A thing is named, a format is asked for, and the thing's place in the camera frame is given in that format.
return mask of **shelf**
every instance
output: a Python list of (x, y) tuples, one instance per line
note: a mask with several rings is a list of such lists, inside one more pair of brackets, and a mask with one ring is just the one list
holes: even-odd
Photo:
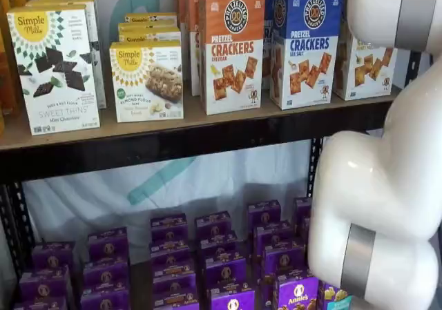
[(340, 130), (381, 128), (390, 96), (281, 111), (268, 97), (262, 107), (206, 116), (199, 97), (184, 96), (183, 120), (118, 124), (101, 112), (101, 128), (32, 136), (26, 112), (6, 118), (0, 136), (0, 181), (58, 175), (191, 157), (330, 136)]

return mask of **orange cracker box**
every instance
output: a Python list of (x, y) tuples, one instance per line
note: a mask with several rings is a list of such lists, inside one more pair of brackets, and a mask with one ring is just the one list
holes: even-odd
[(199, 96), (200, 89), (200, 34), (198, 32), (198, 0), (186, 0), (186, 36), (189, 38), (190, 79), (192, 96)]
[(264, 5), (265, 0), (199, 0), (206, 114), (260, 107)]

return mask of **snack box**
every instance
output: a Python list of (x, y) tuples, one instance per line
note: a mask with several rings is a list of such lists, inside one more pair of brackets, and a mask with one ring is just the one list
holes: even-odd
[(44, 298), (16, 304), (14, 310), (68, 310), (64, 298)]
[(154, 265), (152, 272), (153, 293), (176, 292), (183, 288), (196, 289), (196, 270), (192, 260)]
[(184, 213), (151, 219), (152, 241), (172, 240), (180, 238), (187, 240), (187, 219)]
[(246, 256), (236, 249), (204, 258), (206, 286), (221, 282), (244, 281), (247, 278)]
[(316, 310), (318, 278), (309, 270), (293, 270), (279, 275), (273, 290), (273, 308)]
[(305, 244), (298, 238), (268, 245), (262, 252), (262, 276), (305, 266)]
[(126, 227), (93, 233), (88, 237), (89, 257), (91, 261), (109, 256), (129, 257), (129, 243)]
[(107, 282), (88, 287), (81, 295), (81, 310), (130, 310), (129, 284), (126, 280)]
[(125, 16), (126, 22), (147, 22), (157, 20), (173, 20), (177, 26), (177, 14), (175, 12), (149, 12), (149, 13), (128, 13)]
[(259, 108), (265, 0), (199, 0), (199, 8), (206, 114)]
[(93, 67), (81, 57), (90, 55), (85, 9), (42, 6), (8, 12), (32, 135), (99, 127)]
[(118, 122), (184, 118), (179, 41), (112, 43), (110, 64)]
[(343, 0), (273, 0), (270, 98), (282, 109), (330, 102)]
[(97, 91), (97, 101), (99, 108), (106, 108), (106, 96), (104, 93), (104, 79), (103, 79), (103, 63), (100, 54), (101, 44), (98, 36), (98, 19), (97, 10), (95, 9), (95, 0), (32, 0), (26, 6), (69, 6), (69, 5), (85, 5), (86, 6), (86, 21), (88, 24), (89, 44), (91, 47), (90, 54), (80, 56), (86, 63), (93, 67), (93, 75), (95, 82), (95, 89)]
[(348, 310), (351, 302), (352, 296), (349, 296), (346, 291), (319, 280), (318, 310)]
[(182, 289), (163, 294), (153, 295), (153, 310), (199, 310), (198, 293), (196, 289)]
[(190, 248), (184, 240), (160, 240), (152, 242), (151, 263), (152, 264), (175, 264), (191, 257)]
[(128, 260), (125, 257), (107, 257), (84, 266), (83, 281), (85, 286), (129, 279)]
[(293, 229), (287, 220), (255, 227), (253, 229), (254, 259), (258, 261), (261, 259), (262, 250), (266, 245), (277, 244), (279, 241), (289, 239), (293, 236)]
[(226, 282), (209, 291), (210, 309), (255, 309), (255, 290), (248, 282)]
[(67, 265), (74, 271), (74, 242), (38, 243), (32, 250), (35, 269), (55, 269)]
[(195, 218), (197, 240), (214, 237), (219, 234), (226, 234), (231, 229), (231, 218), (227, 211)]

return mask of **pretzel crackers box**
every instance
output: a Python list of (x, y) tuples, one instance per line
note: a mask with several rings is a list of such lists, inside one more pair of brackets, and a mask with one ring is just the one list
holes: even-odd
[(199, 0), (206, 114), (261, 106), (265, 0)]
[(330, 102), (342, 0), (273, 0), (270, 98), (282, 109)]

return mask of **white robotic arm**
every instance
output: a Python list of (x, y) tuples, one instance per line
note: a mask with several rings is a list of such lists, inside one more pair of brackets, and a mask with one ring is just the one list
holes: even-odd
[[(442, 51), (442, 0), (349, 0), (349, 26), (378, 46)], [(315, 275), (379, 309), (425, 310), (442, 220), (442, 61), (395, 100), (381, 139), (342, 132), (320, 157), (309, 234)]]

